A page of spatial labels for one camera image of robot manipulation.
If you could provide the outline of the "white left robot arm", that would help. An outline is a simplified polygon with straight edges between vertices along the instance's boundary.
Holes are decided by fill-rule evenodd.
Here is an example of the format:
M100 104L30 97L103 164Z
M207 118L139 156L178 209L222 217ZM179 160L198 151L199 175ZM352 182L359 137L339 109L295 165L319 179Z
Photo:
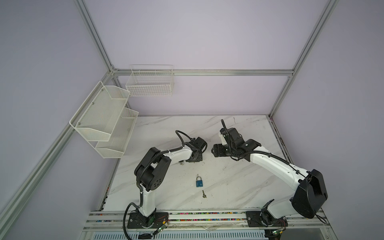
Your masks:
M158 217L168 216L167 213L157 213L155 190L164 181L172 162L201 162L207 147L207 142L197 137L173 149L161 151L152 147L147 151L134 171L136 185L140 192L140 202L138 205L133 204L135 212L130 216L128 228L132 228L134 224L140 228L149 228Z

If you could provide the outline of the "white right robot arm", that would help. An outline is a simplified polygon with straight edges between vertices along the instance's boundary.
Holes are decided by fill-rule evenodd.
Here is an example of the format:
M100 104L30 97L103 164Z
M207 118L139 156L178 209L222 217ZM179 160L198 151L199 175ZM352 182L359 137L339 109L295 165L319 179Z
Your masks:
M312 219L328 199L324 177L318 170L297 167L272 154L257 141L245 141L235 128L223 127L219 136L222 142L215 144L211 150L214 157L247 160L259 165L294 191L293 195L280 200L272 199L262 207L259 217L262 225L269 227L283 217L295 214Z

